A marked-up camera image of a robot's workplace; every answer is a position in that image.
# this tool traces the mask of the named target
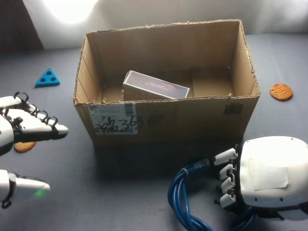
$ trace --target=white wall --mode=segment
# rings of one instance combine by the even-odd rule
[[[308,0],[24,0],[46,49],[80,47],[86,32],[175,22],[241,19],[246,34],[308,31]],[[92,11],[85,2],[98,1]],[[74,13],[91,11],[72,24]]]

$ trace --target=brown biscuit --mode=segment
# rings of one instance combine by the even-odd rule
[[[18,142],[15,144],[14,148],[15,151],[17,151],[18,153],[25,153],[30,151],[34,146],[36,145],[36,142]]]
[[[270,95],[279,101],[287,101],[292,98],[292,89],[283,83],[278,83],[270,88]]]

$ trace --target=gray tablecloth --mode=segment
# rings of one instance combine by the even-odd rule
[[[308,35],[247,36],[262,90],[244,140],[287,135],[308,142]],[[35,176],[51,186],[42,200],[14,203],[0,210],[1,231],[180,231],[184,230],[167,202],[176,169],[200,156],[214,155],[233,141],[138,145],[94,150],[73,107],[80,49],[43,51],[0,58],[0,96],[25,91],[30,101],[68,126],[59,141],[43,141],[25,154],[0,158],[0,168]],[[35,89],[41,74],[52,68],[61,85]],[[269,88],[285,83],[292,100],[279,102]],[[213,203],[219,197],[211,177],[195,182],[190,191],[191,213],[214,230],[226,230],[234,215]],[[257,218],[251,230],[307,230],[305,221]]]

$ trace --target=triangle block with holes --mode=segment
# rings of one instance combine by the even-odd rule
[[[38,79],[35,83],[35,87],[50,87],[50,86],[57,86],[60,85],[60,81],[58,80],[57,76],[54,72],[49,68],[45,73]]]

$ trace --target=blue cord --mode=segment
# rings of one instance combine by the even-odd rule
[[[168,202],[174,210],[182,226],[188,231],[213,231],[204,221],[190,214],[186,181],[189,174],[209,168],[209,161],[204,160],[193,165],[188,165],[175,176],[168,190]],[[246,231],[250,228],[255,218],[253,208],[249,207],[232,223],[228,231]]]

